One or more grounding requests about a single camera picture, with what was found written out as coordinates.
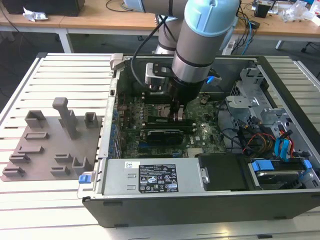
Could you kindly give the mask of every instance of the circuit board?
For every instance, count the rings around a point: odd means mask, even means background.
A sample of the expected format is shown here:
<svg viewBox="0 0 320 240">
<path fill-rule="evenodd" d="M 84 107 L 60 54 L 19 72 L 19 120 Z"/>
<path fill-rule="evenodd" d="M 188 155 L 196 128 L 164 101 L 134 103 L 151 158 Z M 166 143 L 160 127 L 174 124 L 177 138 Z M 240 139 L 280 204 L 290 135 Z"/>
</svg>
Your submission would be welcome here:
<svg viewBox="0 0 320 240">
<path fill-rule="evenodd" d="M 215 122 L 215 102 L 200 94 L 188 103 L 183 117 L 193 120 L 192 134 L 184 134 L 179 145 L 150 146 L 146 140 L 149 130 L 144 123 L 150 116 L 167 117 L 169 104 L 146 104 L 143 99 L 133 98 L 119 107 L 122 136 L 121 157 L 131 158 L 192 158 L 200 153 L 226 152 L 226 147 Z"/>
</svg>

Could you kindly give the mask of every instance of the power supply label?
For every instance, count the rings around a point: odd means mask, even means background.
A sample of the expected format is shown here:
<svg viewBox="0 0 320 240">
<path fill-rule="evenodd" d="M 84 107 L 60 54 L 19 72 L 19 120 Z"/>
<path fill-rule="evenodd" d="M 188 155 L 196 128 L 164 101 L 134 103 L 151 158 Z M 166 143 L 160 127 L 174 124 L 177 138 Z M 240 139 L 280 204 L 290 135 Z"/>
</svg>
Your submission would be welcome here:
<svg viewBox="0 0 320 240">
<path fill-rule="evenodd" d="M 142 194 L 179 192 L 176 165 L 139 165 L 139 192 Z"/>
</svg>

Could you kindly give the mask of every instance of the wooden desk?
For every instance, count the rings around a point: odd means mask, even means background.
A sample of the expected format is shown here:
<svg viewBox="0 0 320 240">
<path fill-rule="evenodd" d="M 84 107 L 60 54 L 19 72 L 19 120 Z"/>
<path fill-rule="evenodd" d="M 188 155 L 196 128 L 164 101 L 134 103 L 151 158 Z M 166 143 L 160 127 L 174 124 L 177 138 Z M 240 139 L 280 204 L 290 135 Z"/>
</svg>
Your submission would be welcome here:
<svg viewBox="0 0 320 240">
<path fill-rule="evenodd" d="M 260 23 L 254 39 L 311 41 L 320 42 L 320 28 L 313 22 L 283 22 L 280 16 L 272 14 L 266 18 L 254 17 L 252 0 L 243 0 L 243 10 L 253 21 Z M 7 14 L 10 21 L 21 32 L 59 34 L 65 53 L 73 53 L 69 34 L 113 34 L 113 35 L 149 35 L 155 27 L 155 15 L 142 12 L 115 12 L 106 8 L 107 0 L 85 0 L 85 6 L 78 17 L 50 15 L 49 20 L 31 22 L 22 15 Z M 112 2 L 109 7 L 121 10 L 120 1 Z M 0 12 L 0 31 L 16 31 Z M 231 41 L 235 41 L 245 31 L 241 21 L 234 30 Z M 229 54 L 230 49 L 223 51 Z"/>
<path fill-rule="evenodd" d="M 266 18 L 254 17 L 254 11 L 251 10 L 252 0 L 243 0 L 242 9 L 249 17 L 250 21 L 260 23 L 260 27 L 256 31 L 257 36 L 288 36 L 288 37 L 304 37 L 304 38 L 319 38 L 320 27 L 312 21 L 291 21 L 284 22 L 281 16 L 276 14 L 267 14 Z M 239 21 L 234 30 L 234 34 L 243 34 L 245 25 Z"/>
<path fill-rule="evenodd" d="M 86 0 L 78 17 L 65 16 L 61 28 L 111 29 L 111 30 L 148 30 L 155 27 L 155 15 L 142 12 L 115 12 L 106 8 L 107 0 Z M 111 2 L 108 7 L 123 10 L 121 1 Z"/>
<path fill-rule="evenodd" d="M 27 20 L 22 14 L 9 14 L 7 12 L 7 9 L 1 4 L 1 7 L 5 13 L 5 16 L 10 20 L 11 23 L 13 23 L 16 27 L 41 27 L 41 28 L 59 28 L 60 22 L 64 18 L 64 16 L 57 16 L 57 15 L 50 15 L 48 20 L 43 21 L 36 21 L 31 22 Z M 11 27 L 11 24 L 8 22 L 8 20 L 5 18 L 3 13 L 0 11 L 0 26 L 9 26 Z"/>
</svg>

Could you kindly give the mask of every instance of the black cable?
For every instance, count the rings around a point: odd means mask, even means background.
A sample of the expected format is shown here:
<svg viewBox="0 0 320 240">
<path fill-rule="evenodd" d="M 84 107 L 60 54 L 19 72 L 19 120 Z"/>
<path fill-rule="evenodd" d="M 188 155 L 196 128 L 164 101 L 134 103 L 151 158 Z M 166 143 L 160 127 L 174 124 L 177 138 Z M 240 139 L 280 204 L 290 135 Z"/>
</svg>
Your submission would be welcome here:
<svg viewBox="0 0 320 240">
<path fill-rule="evenodd" d="M 136 57 L 137 57 L 138 53 L 140 52 L 140 50 L 142 49 L 142 47 L 146 44 L 146 42 L 149 41 L 149 39 L 156 33 L 156 31 L 158 31 L 158 29 L 162 26 L 162 24 L 165 23 L 165 21 L 167 20 L 167 18 L 168 18 L 168 17 L 166 16 L 166 17 L 163 19 L 163 21 L 161 21 L 161 22 L 158 24 L 158 26 L 156 26 L 156 27 L 153 29 L 153 31 L 149 34 L 149 36 L 147 36 L 147 37 L 143 40 L 143 42 L 140 44 L 140 46 L 135 50 L 135 52 L 134 52 L 134 54 L 133 54 L 133 56 L 132 56 L 131 62 L 130 62 L 130 68 L 131 68 L 132 74 L 133 74 L 134 78 L 136 79 L 136 81 L 137 81 L 142 87 L 144 87 L 146 90 L 148 90 L 149 92 L 153 92 L 153 93 L 157 92 L 157 90 L 148 88 L 147 85 L 146 85 L 143 81 L 141 81 L 141 80 L 139 79 L 139 77 L 137 76 L 137 74 L 136 74 L 136 72 L 135 72 L 135 69 L 134 69 L 134 60 L 136 59 Z"/>
<path fill-rule="evenodd" d="M 10 68 L 6 67 L 5 65 L 0 64 L 0 67 L 5 69 L 9 74 L 20 78 L 20 76 L 18 74 L 16 74 L 14 71 L 12 71 Z"/>
<path fill-rule="evenodd" d="M 234 149 L 241 149 L 242 150 L 242 147 L 234 147 L 234 141 L 231 141 L 231 148 L 230 148 L 230 152 L 232 152 Z"/>
<path fill-rule="evenodd" d="M 223 94 L 229 95 L 229 93 L 225 92 L 219 85 L 216 86 Z"/>
<path fill-rule="evenodd" d="M 315 44 L 313 41 L 310 41 L 310 44 L 315 45 L 315 46 L 317 46 L 317 47 L 320 47 L 320 45 Z"/>
<path fill-rule="evenodd" d="M 316 51 L 318 51 L 318 52 L 320 52 L 320 50 L 319 49 L 316 49 L 314 46 L 312 46 L 311 44 L 309 45 L 311 48 L 313 48 L 314 50 L 316 50 Z"/>
<path fill-rule="evenodd" d="M 21 60 L 22 60 L 23 62 L 25 62 L 26 64 L 30 65 L 30 64 L 32 64 L 32 62 L 29 62 L 29 61 L 25 60 L 25 59 L 22 57 L 22 54 L 21 54 L 21 46 L 22 46 L 22 42 L 23 42 L 23 39 L 24 39 L 24 35 L 25 35 L 24 33 L 21 33 L 21 39 L 20 39 L 20 44 L 19 44 L 18 52 L 19 52 L 19 56 L 20 56 Z"/>
<path fill-rule="evenodd" d="M 161 19 L 162 22 L 164 21 L 164 19 L 162 18 L 161 15 L 158 15 L 158 17 Z M 164 29 L 164 34 L 165 34 L 165 35 L 167 34 L 167 33 L 166 33 L 166 29 L 167 29 L 167 31 L 169 32 L 171 38 L 177 43 L 177 42 L 178 42 L 177 39 L 176 39 L 175 36 L 172 34 L 172 32 L 171 32 L 171 30 L 169 29 L 169 27 L 168 27 L 168 25 L 166 24 L 166 22 L 164 22 L 164 28 L 165 28 L 165 29 Z"/>
<path fill-rule="evenodd" d="M 128 11 L 132 12 L 133 9 L 126 7 L 125 4 L 126 4 L 125 2 L 122 2 L 121 5 L 120 5 L 121 8 L 124 9 L 124 10 L 128 10 Z"/>
<path fill-rule="evenodd" d="M 244 30 L 244 33 L 243 33 L 242 37 L 241 37 L 240 39 L 238 39 L 235 47 L 234 47 L 233 50 L 231 51 L 231 54 L 234 53 L 235 51 L 237 52 L 239 48 L 241 48 L 241 47 L 243 47 L 243 46 L 245 46 L 245 45 L 247 44 L 247 39 L 248 39 L 249 33 L 250 33 L 250 31 L 249 31 L 249 17 L 248 17 L 248 15 L 244 13 L 244 11 L 243 11 L 243 9 L 242 9 L 241 6 L 239 7 L 238 12 L 241 13 L 242 16 L 243 16 L 243 17 L 240 17 L 240 16 L 238 16 L 238 17 L 239 17 L 239 19 L 240 19 L 241 21 L 243 21 L 243 23 L 244 23 L 244 25 L 245 25 L 245 30 Z M 255 36 L 256 33 L 257 33 L 257 30 L 255 29 L 255 31 L 252 32 L 252 36 L 248 39 L 248 41 L 249 41 L 248 47 L 249 47 L 250 44 L 253 42 L 253 38 L 254 38 L 254 36 Z"/>
<path fill-rule="evenodd" d="M 220 112 L 220 110 L 221 110 L 221 107 L 222 107 L 225 103 L 226 103 L 225 100 L 223 100 L 223 101 L 220 103 L 220 105 L 219 105 L 219 107 L 218 107 L 218 111 L 217 111 L 216 114 L 215 114 L 216 128 L 217 128 L 218 132 L 220 132 L 220 133 L 221 133 L 223 136 L 225 136 L 227 139 L 231 140 L 231 142 L 234 142 L 235 144 L 237 144 L 237 145 L 239 145 L 240 147 L 242 147 L 242 145 L 241 145 L 240 142 L 232 139 L 231 137 L 229 137 L 228 135 L 226 135 L 223 131 L 221 131 L 221 128 L 220 128 L 220 126 L 219 126 L 219 124 L 218 124 L 218 115 L 219 115 L 219 112 Z"/>
<path fill-rule="evenodd" d="M 107 9 L 109 9 L 110 11 L 118 12 L 118 13 L 126 13 L 126 12 L 132 12 L 132 11 L 133 11 L 133 9 L 128 9 L 128 10 L 112 9 L 112 8 L 108 7 L 108 4 L 111 3 L 112 1 L 113 1 L 113 0 L 109 0 L 109 1 L 107 1 L 106 4 L 105 4 L 105 7 L 106 7 Z"/>
<path fill-rule="evenodd" d="M 274 6 L 275 6 L 275 4 L 276 4 L 276 1 L 277 1 L 277 0 L 273 0 L 273 4 L 272 4 L 270 10 L 272 10 L 272 9 L 274 8 Z"/>
<path fill-rule="evenodd" d="M 2 8 L 2 5 L 0 4 L 0 10 L 3 14 L 3 16 L 5 17 L 5 19 L 10 23 L 10 25 L 18 32 L 21 34 L 21 32 L 18 30 L 18 28 L 16 28 L 16 26 L 9 20 L 9 18 L 7 17 L 7 15 L 5 14 L 3 8 Z M 22 37 L 31 45 L 33 46 L 35 49 L 38 49 L 28 38 L 26 38 L 24 36 L 24 34 L 22 34 Z"/>
<path fill-rule="evenodd" d="M 8 99 L 10 98 L 10 96 L 8 96 L 7 94 L 5 94 L 5 93 L 2 91 L 1 88 L 0 88 L 0 94 L 3 95 L 3 96 L 5 96 L 5 97 L 8 98 Z"/>
</svg>

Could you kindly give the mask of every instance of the blue tab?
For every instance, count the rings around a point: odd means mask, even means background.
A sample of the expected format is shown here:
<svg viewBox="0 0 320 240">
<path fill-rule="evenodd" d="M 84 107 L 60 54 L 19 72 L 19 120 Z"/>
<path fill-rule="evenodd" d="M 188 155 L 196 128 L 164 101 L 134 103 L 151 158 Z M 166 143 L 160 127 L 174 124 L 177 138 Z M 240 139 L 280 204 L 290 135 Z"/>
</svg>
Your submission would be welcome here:
<svg viewBox="0 0 320 240">
<path fill-rule="evenodd" d="M 272 162 L 266 159 L 255 160 L 254 163 L 258 166 L 259 171 L 273 171 L 275 170 Z"/>
<path fill-rule="evenodd" d="M 257 163 L 255 161 L 251 165 L 253 167 L 253 171 L 257 172 L 260 170 L 259 166 L 257 165 Z"/>
<path fill-rule="evenodd" d="M 312 169 L 311 162 L 309 160 L 303 160 L 303 164 L 307 169 Z"/>
<path fill-rule="evenodd" d="M 90 183 L 91 183 L 91 175 L 79 176 L 79 184 L 90 184 Z"/>
</svg>

